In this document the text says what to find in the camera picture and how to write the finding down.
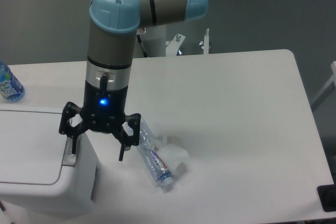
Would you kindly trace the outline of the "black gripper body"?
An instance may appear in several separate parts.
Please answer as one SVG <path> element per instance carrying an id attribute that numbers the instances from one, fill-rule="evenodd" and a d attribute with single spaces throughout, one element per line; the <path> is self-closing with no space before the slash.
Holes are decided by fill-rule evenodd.
<path id="1" fill-rule="evenodd" d="M 124 108 L 128 87 L 120 90 L 107 90 L 102 93 L 99 88 L 85 82 L 83 107 L 80 116 L 89 129 L 95 132 L 111 133 L 113 122 L 119 130 L 124 122 Z"/>

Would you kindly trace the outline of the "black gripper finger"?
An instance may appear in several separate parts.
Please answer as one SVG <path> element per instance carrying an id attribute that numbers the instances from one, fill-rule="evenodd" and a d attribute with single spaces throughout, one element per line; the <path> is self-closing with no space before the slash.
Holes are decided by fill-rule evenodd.
<path id="1" fill-rule="evenodd" d="M 70 124 L 70 120 L 74 118 L 77 114 L 81 112 L 80 107 L 78 107 L 73 102 L 67 102 L 65 107 L 62 110 L 60 126 L 59 126 L 59 133 L 61 135 L 66 135 L 72 140 L 72 149 L 71 153 L 76 154 L 77 152 L 77 140 L 78 137 L 89 130 L 91 126 L 91 122 L 87 119 L 83 119 L 79 124 L 76 126 L 72 126 Z"/>
<path id="2" fill-rule="evenodd" d="M 129 151 L 131 146 L 139 145 L 141 114 L 113 116 L 111 123 L 112 135 L 121 145 L 119 161 L 123 161 L 124 152 Z"/>

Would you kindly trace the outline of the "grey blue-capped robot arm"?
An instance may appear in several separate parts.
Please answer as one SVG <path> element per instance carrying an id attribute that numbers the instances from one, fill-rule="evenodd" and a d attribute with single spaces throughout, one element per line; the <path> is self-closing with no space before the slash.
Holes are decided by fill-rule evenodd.
<path id="1" fill-rule="evenodd" d="M 91 0 L 83 105 L 65 105 L 59 133 L 77 153 L 88 130 L 112 134 L 121 152 L 139 144 L 141 115 L 124 112 L 137 31 L 202 18 L 208 0 Z"/>

